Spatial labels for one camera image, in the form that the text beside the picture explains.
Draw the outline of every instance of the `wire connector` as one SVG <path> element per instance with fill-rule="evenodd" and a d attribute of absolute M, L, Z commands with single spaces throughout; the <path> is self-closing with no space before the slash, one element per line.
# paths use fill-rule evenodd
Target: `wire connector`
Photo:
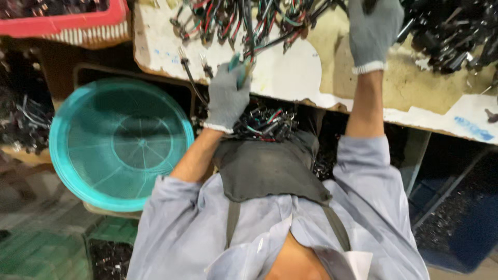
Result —
<path fill-rule="evenodd" d="M 204 70 L 204 74 L 206 74 L 206 76 L 210 78 L 213 78 L 213 69 L 211 68 L 211 66 L 209 66 L 206 56 L 203 53 L 200 53 L 199 57 L 201 58 L 201 65 L 202 69 Z"/>

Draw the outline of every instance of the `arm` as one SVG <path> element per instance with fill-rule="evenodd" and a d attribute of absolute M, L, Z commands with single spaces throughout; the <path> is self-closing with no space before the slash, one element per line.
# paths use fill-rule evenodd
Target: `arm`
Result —
<path fill-rule="evenodd" d="M 208 169 L 222 131 L 204 129 L 169 175 L 185 182 L 198 182 Z"/>
<path fill-rule="evenodd" d="M 358 76 L 354 106 L 346 126 L 346 136 L 384 135 L 382 75 L 383 71 L 377 70 Z"/>
<path fill-rule="evenodd" d="M 346 136 L 339 142 L 334 176 L 364 215 L 372 216 L 372 221 L 382 217 L 379 223 L 387 221 L 413 241 L 401 176 L 390 166 L 382 111 L 386 54 L 403 13 L 397 0 L 378 0 L 374 11 L 365 15 L 361 2 L 349 1 L 351 53 L 359 76 Z"/>
<path fill-rule="evenodd" d="M 204 130 L 169 176 L 158 176 L 147 200 L 136 237 L 128 279 L 143 279 L 159 245 L 173 246 L 198 215 L 200 179 L 206 172 L 220 138 L 229 132 L 249 103 L 249 85 L 237 90 L 237 77 L 245 67 L 228 72 L 222 64 L 209 86 L 209 117 Z"/>
<path fill-rule="evenodd" d="M 208 169 L 220 138 L 232 133 L 235 122 L 249 103 L 250 79 L 237 90 L 237 78 L 246 68 L 239 65 L 228 71 L 228 63 L 220 65 L 216 77 L 209 85 L 209 117 L 204 130 L 183 155 L 170 177 L 185 182 L 198 182 Z"/>

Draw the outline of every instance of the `gray work glove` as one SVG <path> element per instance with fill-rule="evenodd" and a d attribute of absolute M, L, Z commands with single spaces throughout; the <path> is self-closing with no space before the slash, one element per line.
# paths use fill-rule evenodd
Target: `gray work glove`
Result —
<path fill-rule="evenodd" d="M 349 0 L 348 5 L 355 74 L 387 68 L 387 51 L 396 42 L 404 15 L 399 0 L 378 0 L 370 14 L 364 13 L 363 1 Z"/>
<path fill-rule="evenodd" d="M 235 122 L 249 104 L 250 77 L 237 90 L 237 78 L 245 75 L 246 67 L 239 65 L 228 72 L 228 63 L 220 65 L 209 85 L 209 112 L 205 128 L 233 133 Z"/>

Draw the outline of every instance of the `mesh basket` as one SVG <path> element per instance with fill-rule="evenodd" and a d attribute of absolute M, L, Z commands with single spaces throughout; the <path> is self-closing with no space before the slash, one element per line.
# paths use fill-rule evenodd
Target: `mesh basket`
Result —
<path fill-rule="evenodd" d="M 66 186 L 112 211 L 143 208 L 155 178 L 168 175 L 194 140 L 178 103 L 131 79 L 77 89 L 57 111 L 49 148 Z"/>

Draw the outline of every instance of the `white glove cuff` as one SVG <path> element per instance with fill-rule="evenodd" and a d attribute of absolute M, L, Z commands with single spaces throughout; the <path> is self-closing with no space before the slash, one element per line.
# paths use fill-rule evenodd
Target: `white glove cuff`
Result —
<path fill-rule="evenodd" d="M 218 130 L 218 131 L 223 131 L 225 132 L 226 134 L 232 134 L 234 133 L 234 130 L 233 129 L 228 129 L 224 126 L 221 126 L 221 125 L 214 125 L 214 124 L 207 124 L 207 123 L 204 123 L 203 125 L 205 128 L 209 128 L 209 129 L 212 129 L 212 130 Z"/>
<path fill-rule="evenodd" d="M 387 63 L 377 60 L 369 62 L 362 66 L 353 67 L 353 74 L 355 75 L 367 74 L 369 72 L 376 70 L 387 70 Z"/>

